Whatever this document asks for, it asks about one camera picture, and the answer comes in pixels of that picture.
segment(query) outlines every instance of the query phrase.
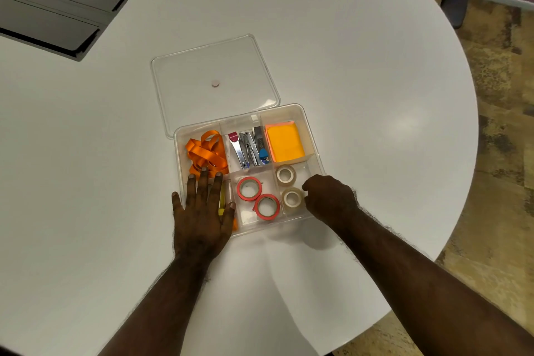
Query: orange ribbon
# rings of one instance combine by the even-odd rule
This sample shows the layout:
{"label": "orange ribbon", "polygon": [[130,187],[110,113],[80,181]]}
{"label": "orange ribbon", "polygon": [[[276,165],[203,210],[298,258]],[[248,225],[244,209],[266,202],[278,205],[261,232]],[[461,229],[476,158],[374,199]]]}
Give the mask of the orange ribbon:
{"label": "orange ribbon", "polygon": [[228,173],[228,163],[224,153],[223,136],[215,130],[206,131],[199,140],[190,139],[185,144],[187,156],[193,161],[189,173],[200,176],[203,167],[208,168],[209,177],[217,172]]}

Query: yellow sticky note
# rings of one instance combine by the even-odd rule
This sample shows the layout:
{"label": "yellow sticky note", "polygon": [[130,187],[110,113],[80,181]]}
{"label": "yellow sticky note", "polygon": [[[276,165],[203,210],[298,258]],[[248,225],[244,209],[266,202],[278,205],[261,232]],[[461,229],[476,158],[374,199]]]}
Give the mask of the yellow sticky note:
{"label": "yellow sticky note", "polygon": [[304,148],[295,123],[277,125],[267,129],[269,142],[276,162],[302,158]]}

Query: white table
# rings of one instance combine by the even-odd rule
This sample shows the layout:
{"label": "white table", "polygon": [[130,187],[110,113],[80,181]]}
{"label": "white table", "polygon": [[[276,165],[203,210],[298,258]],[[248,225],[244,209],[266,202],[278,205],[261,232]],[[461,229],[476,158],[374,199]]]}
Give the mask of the white table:
{"label": "white table", "polygon": [[[0,343],[71,356],[110,338],[172,256],[177,170],[149,61],[246,33],[282,104],[304,106],[326,172],[436,258],[477,111],[433,0],[130,0],[81,63],[0,37]],[[309,243],[232,239],[183,354],[323,355],[388,312],[346,248]]]}

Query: right arm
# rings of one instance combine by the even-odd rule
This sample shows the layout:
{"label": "right arm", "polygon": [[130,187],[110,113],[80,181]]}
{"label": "right arm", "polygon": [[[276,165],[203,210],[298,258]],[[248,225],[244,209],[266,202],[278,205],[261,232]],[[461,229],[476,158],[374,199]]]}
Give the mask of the right arm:
{"label": "right arm", "polygon": [[315,175],[308,210],[349,246],[426,356],[526,356],[534,337],[360,209],[352,189]]}

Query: brown carpet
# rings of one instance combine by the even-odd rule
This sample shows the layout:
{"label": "brown carpet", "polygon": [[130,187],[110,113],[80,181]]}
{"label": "brown carpet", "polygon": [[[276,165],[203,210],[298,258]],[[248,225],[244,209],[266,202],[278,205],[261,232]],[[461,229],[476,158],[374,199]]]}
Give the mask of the brown carpet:
{"label": "brown carpet", "polygon": [[[457,34],[478,98],[478,156],[438,262],[534,332],[534,12],[469,0]],[[386,354],[421,355],[393,313],[334,351]]]}

